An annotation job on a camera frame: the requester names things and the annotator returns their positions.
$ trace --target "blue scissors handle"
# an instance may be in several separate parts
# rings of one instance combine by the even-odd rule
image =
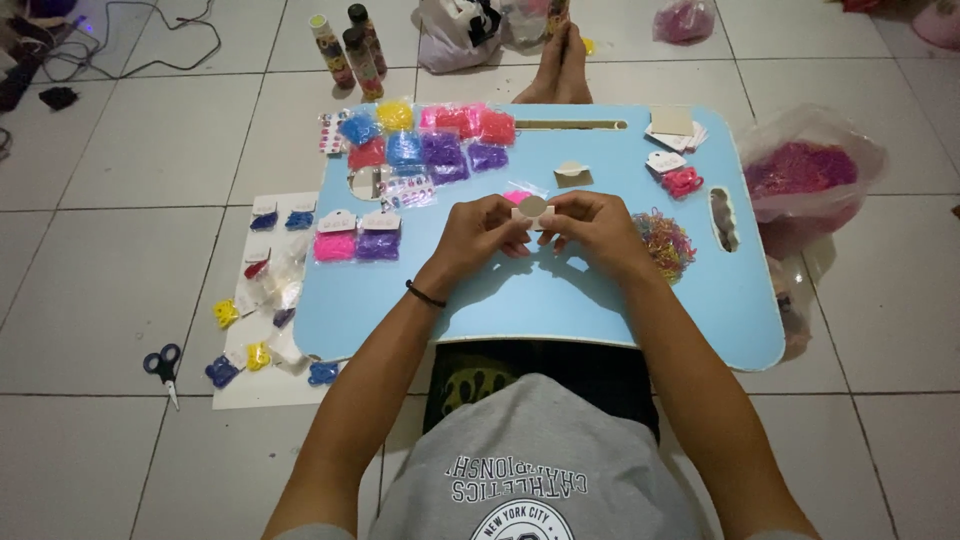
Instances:
[[[180,347],[170,343],[160,349],[159,353],[150,353],[143,357],[143,371],[151,375],[160,375],[160,380],[167,382],[174,380],[176,374],[174,366],[180,360]]]

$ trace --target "scissors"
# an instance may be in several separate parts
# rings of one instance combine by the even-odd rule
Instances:
[[[160,375],[160,380],[167,387],[167,393],[174,402],[174,407],[180,411],[180,404],[177,402],[177,388],[174,386],[174,380],[177,380],[177,374],[174,373],[174,366],[180,361],[180,347],[176,343],[170,343],[160,349],[159,353],[150,353],[143,358],[143,371],[151,375]]]

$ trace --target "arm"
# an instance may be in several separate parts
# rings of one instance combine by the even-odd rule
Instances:
[[[414,287],[445,301],[497,250],[513,258],[530,255],[523,246],[530,241],[528,222],[510,220],[513,206],[499,195],[454,205]],[[364,341],[318,408],[264,540],[310,523],[356,536],[360,478],[394,425],[439,314],[407,292]]]
[[[793,500],[754,407],[660,276],[619,197],[572,191],[541,218],[559,252],[581,242],[623,290],[630,325],[677,440],[697,468],[727,540],[766,530],[819,538]]]

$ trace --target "bare foot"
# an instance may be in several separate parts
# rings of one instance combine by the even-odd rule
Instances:
[[[570,23],[566,32],[564,62],[557,82],[555,103],[593,103],[587,86],[587,47],[580,38],[580,28]]]
[[[561,63],[564,58],[566,41],[566,26],[561,27],[543,46],[540,54],[540,69],[533,83],[519,93],[514,103],[553,103],[557,93],[557,82],[560,79]]]

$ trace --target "light blue lap desk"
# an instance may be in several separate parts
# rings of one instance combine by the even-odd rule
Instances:
[[[694,108],[694,119],[709,139],[690,165],[704,187],[674,201],[644,166],[651,152],[663,150],[644,137],[650,123],[643,106],[504,105],[517,119],[626,120],[626,130],[543,130],[518,132],[507,168],[473,174],[465,182],[441,186],[438,204],[400,212],[400,257],[396,262],[318,263],[307,257],[306,279],[297,308],[295,340],[300,349],[324,361],[352,356],[373,328],[406,291],[433,253],[450,207],[508,190],[508,182],[527,182],[561,193],[553,170],[576,160],[588,165],[594,184],[586,189],[623,198],[631,213],[652,207],[675,217],[686,229],[696,261],[674,286],[700,331],[731,366],[758,370],[783,353],[783,329],[760,244],[740,162],[730,130],[710,110]],[[347,183],[346,157],[331,158],[317,203],[318,219],[334,209],[362,216],[376,202],[354,197]],[[740,245],[724,251],[711,225],[709,191],[725,187],[731,196]],[[434,330],[438,342],[478,339],[563,339],[634,347],[616,286],[591,268],[578,246],[554,257],[552,246],[529,246],[533,255],[511,260],[497,254],[449,298]]]

